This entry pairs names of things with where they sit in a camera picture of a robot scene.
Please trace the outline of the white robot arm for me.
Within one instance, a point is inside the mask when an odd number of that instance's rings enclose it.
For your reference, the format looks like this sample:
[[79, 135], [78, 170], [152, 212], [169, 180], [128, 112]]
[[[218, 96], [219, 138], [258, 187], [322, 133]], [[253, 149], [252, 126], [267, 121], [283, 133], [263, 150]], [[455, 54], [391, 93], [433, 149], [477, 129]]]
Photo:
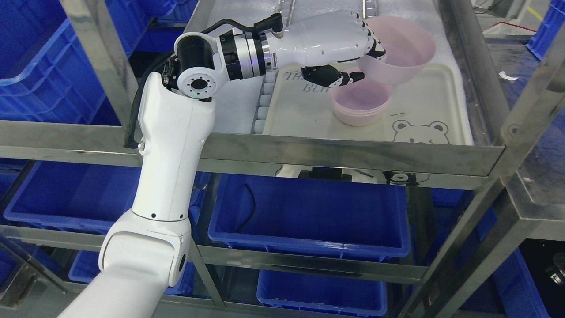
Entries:
[[281, 34], [280, 13], [244, 26], [223, 19], [176, 39], [143, 75], [134, 104], [143, 156], [132, 207], [111, 226], [100, 272], [61, 318], [150, 318], [178, 283], [191, 240], [188, 219], [196, 168], [215, 121], [212, 96], [230, 80], [263, 75], [266, 31]]

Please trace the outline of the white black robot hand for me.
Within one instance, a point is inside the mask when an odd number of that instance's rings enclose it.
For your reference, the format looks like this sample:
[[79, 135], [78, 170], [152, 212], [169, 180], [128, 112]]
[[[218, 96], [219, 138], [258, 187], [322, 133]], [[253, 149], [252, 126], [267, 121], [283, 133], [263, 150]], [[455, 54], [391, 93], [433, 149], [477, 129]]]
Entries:
[[387, 54], [362, 16], [348, 10], [293, 22], [282, 35], [269, 34], [267, 42], [273, 69], [296, 64], [301, 67], [304, 80], [325, 88], [349, 85], [365, 78], [362, 71], [339, 71], [334, 63], [365, 56], [385, 60]]

